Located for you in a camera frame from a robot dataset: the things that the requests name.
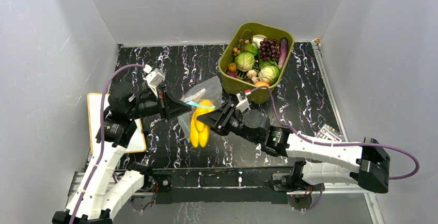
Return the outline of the yellow banana bunch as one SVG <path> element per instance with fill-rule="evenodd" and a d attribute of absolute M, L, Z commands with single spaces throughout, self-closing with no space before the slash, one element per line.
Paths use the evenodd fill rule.
<path fill-rule="evenodd" d="M 214 105 L 209 100 L 199 102 L 200 107 L 196 107 L 190 124 L 190 142 L 194 148 L 204 148 L 207 146 L 210 136 L 210 127 L 197 120 L 197 117 L 214 111 Z"/>

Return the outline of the clear zip bag blue zipper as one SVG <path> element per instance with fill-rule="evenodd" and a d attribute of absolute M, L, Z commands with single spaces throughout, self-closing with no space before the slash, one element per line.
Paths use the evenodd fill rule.
<path fill-rule="evenodd" d="M 207 107 L 218 109 L 222 104 L 222 85 L 218 76 L 214 76 L 206 81 L 203 81 L 191 87 L 180 99 L 184 103 L 188 103 L 191 110 L 178 117 L 184 133 L 184 138 L 190 141 L 190 124 L 193 113 L 196 108 L 201 107 L 202 101 L 210 101 L 211 104 Z"/>

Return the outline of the dark red grape bunch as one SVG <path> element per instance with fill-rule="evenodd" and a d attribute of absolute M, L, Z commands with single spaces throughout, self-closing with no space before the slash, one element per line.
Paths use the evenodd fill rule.
<path fill-rule="evenodd" d="M 260 41 L 259 57 L 262 61 L 278 61 L 280 52 L 277 40 L 263 38 L 263 40 Z"/>

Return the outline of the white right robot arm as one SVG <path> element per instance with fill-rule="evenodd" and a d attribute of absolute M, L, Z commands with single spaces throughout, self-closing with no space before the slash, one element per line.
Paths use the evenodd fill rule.
<path fill-rule="evenodd" d="M 373 193 L 388 192 L 390 157 L 372 138 L 352 146 L 295 134 L 285 127 L 272 126 L 260 111 L 240 111 L 231 102 L 199 115 L 197 120 L 221 136 L 234 133 L 259 144 L 268 155 L 297 158 L 291 173 L 272 176 L 275 191 L 292 192 L 325 183 L 345 183 Z"/>

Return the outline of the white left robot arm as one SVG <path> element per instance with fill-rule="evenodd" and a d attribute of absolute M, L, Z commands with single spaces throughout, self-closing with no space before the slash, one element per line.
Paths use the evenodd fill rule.
<path fill-rule="evenodd" d="M 129 82 L 112 85 L 103 100 L 109 103 L 100 117 L 90 164 L 73 198 L 63 211 L 57 211 L 52 223 L 113 223 L 121 207 L 137 190 L 148 191 L 154 185 L 151 166 L 135 163 L 107 190 L 115 167 L 137 129 L 136 120 L 159 115 L 168 121 L 188 113 L 191 107 L 171 96 L 163 86 L 147 86 L 134 92 Z"/>

